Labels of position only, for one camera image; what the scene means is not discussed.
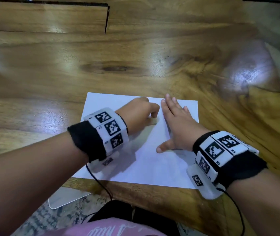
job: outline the patterned rug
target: patterned rug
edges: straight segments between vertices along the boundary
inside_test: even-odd
[[[52,210],[46,201],[12,236],[38,236],[49,230],[81,224],[86,216],[97,212],[108,201],[109,198],[90,194],[56,210]],[[205,236],[180,223],[177,226],[181,236]]]

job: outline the wooden panel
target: wooden panel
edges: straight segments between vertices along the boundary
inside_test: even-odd
[[[107,7],[0,2],[0,31],[103,34]]]
[[[158,98],[168,92],[198,100],[203,125],[252,144],[280,175],[280,79],[242,1],[107,1],[106,35],[0,31],[0,152],[79,121],[88,91]],[[207,201],[196,190],[105,184],[116,199],[208,235],[241,232],[224,196]],[[103,194],[88,179],[65,186]]]

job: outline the left hand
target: left hand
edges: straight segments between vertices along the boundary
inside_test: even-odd
[[[141,97],[131,100],[115,112],[125,121],[128,135],[132,135],[151,125],[151,118],[156,118],[158,115],[159,105],[150,103],[146,97]]]

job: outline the forearm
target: forearm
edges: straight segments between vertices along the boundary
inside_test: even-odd
[[[0,234],[11,234],[87,162],[68,132],[0,155]]]
[[[280,178],[265,169],[258,175],[234,181],[228,193],[258,235],[280,235]]]

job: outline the right hand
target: right hand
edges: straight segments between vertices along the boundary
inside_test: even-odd
[[[166,94],[165,100],[161,101],[161,107],[173,137],[159,145],[156,149],[157,153],[176,148],[193,151],[196,140],[203,134],[210,132],[197,123],[191,116],[188,107],[182,108],[175,97],[171,98],[169,94]]]

